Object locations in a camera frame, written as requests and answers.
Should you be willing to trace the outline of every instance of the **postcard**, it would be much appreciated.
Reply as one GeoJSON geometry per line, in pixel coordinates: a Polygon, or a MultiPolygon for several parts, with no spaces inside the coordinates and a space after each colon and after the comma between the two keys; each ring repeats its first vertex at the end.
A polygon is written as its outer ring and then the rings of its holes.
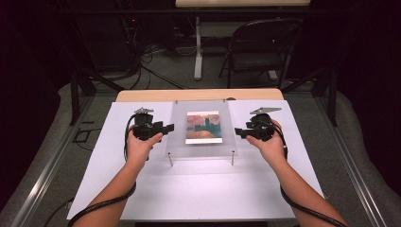
{"type": "Polygon", "coordinates": [[[222,142],[218,111],[187,113],[186,144],[216,144],[222,142]]]}

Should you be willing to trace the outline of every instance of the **white desk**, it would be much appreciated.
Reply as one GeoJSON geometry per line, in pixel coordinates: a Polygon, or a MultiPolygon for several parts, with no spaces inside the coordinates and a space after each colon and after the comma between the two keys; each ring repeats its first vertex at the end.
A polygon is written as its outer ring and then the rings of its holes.
{"type": "MultiPolygon", "coordinates": [[[[309,4],[310,0],[176,0],[177,8],[307,7],[309,6],[309,4]]],[[[204,27],[207,28],[202,28],[203,26],[201,26],[201,20],[199,17],[197,17],[196,19],[197,57],[195,62],[194,80],[201,79],[201,64],[202,64],[201,36],[231,37],[236,28],[238,27],[238,25],[240,24],[205,23],[204,27]]]]}
{"type": "MultiPolygon", "coordinates": [[[[271,113],[283,126],[288,143],[288,161],[305,180],[322,194],[307,156],[301,135],[286,101],[276,89],[230,89],[191,91],[123,92],[117,98],[99,135],[76,199],[68,214],[71,218],[95,197],[124,165],[123,138],[127,120],[141,107],[154,109],[154,121],[170,123],[171,100],[234,97],[228,101],[233,127],[245,128],[250,110],[281,107],[271,113]],[[154,94],[155,100],[149,101],[154,94]]],[[[154,146],[149,161],[137,179],[137,189],[128,200],[122,219],[136,221],[240,221],[294,218],[282,199],[279,183],[259,151],[246,140],[235,137],[238,156],[175,159],[166,158],[168,135],[154,146]]]]}

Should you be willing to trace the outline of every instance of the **white tabletop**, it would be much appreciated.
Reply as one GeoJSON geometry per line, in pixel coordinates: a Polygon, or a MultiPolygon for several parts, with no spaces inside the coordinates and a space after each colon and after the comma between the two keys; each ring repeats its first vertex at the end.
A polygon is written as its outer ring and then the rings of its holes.
{"type": "Polygon", "coordinates": [[[310,0],[176,0],[178,8],[215,7],[302,7],[310,0]]]}
{"type": "MultiPolygon", "coordinates": [[[[124,165],[124,129],[133,111],[141,107],[153,109],[154,121],[169,124],[172,106],[173,102],[113,104],[67,218],[85,208],[124,165]]],[[[251,118],[250,110],[282,108],[270,116],[283,127],[288,143],[288,161],[315,190],[323,194],[286,101],[237,100],[229,101],[229,107],[233,127],[242,129],[251,118]]],[[[289,205],[281,197],[275,174],[259,151],[246,140],[235,137],[238,155],[233,166],[231,157],[212,157],[176,159],[174,167],[166,158],[167,141],[168,135],[154,146],[122,219],[240,221],[294,218],[289,205]]]]}

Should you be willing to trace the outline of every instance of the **person's left arm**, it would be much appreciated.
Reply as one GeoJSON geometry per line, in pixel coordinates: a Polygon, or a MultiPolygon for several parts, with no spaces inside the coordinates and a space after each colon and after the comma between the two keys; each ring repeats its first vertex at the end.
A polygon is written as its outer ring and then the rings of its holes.
{"type": "MultiPolygon", "coordinates": [[[[135,184],[136,178],[144,167],[153,145],[159,142],[162,137],[163,135],[158,133],[147,141],[141,141],[135,138],[130,131],[127,141],[127,162],[88,206],[126,195],[135,184]]],[[[126,203],[127,200],[124,200],[90,212],[78,219],[74,227],[117,226],[126,203]]]]}

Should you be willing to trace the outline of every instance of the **hand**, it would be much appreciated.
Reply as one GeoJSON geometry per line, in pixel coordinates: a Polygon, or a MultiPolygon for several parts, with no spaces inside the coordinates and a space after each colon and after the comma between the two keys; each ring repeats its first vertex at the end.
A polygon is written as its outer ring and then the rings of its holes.
{"type": "Polygon", "coordinates": [[[132,127],[129,129],[127,141],[127,164],[142,169],[145,165],[145,161],[148,159],[150,150],[153,149],[153,146],[162,139],[163,134],[159,132],[148,140],[142,141],[135,137],[131,129],[132,127]]]}
{"type": "MultiPolygon", "coordinates": [[[[281,126],[277,121],[272,120],[272,122],[281,129],[281,126]]],[[[281,140],[281,137],[277,131],[275,131],[273,137],[266,142],[258,140],[250,135],[247,136],[247,140],[250,144],[254,145],[260,150],[262,157],[266,160],[266,162],[269,163],[270,166],[276,162],[286,160],[286,157],[284,156],[283,141],[281,140]]]]}

